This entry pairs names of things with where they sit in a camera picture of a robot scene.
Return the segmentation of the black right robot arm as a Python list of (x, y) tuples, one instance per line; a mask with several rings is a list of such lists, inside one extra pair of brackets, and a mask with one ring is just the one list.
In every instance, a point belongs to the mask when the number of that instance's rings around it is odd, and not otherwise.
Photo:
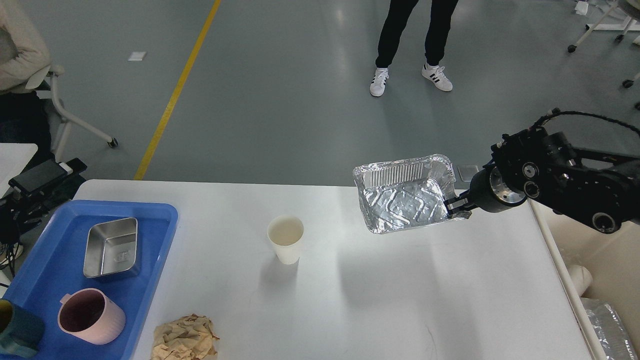
[(553, 109), (533, 125), (504, 134), (470, 187), (444, 202), (450, 216), (480, 208), (497, 214), (528, 199), (603, 234), (639, 223), (639, 158), (572, 146), (545, 124), (569, 111)]

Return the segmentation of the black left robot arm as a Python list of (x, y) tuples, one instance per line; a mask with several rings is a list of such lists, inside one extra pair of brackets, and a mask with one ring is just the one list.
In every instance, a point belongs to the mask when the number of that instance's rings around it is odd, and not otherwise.
[(46, 215), (70, 201), (84, 182), (86, 179), (82, 175), (71, 174), (34, 191), (10, 186), (9, 192), (1, 198), (1, 248), (18, 243), (21, 236), (41, 224)]

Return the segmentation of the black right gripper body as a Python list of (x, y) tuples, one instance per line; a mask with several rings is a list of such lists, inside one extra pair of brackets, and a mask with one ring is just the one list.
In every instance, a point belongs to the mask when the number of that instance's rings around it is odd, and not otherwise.
[(484, 168), (471, 178), (467, 204), (491, 214), (519, 207), (527, 200), (524, 193), (510, 189), (498, 167)]

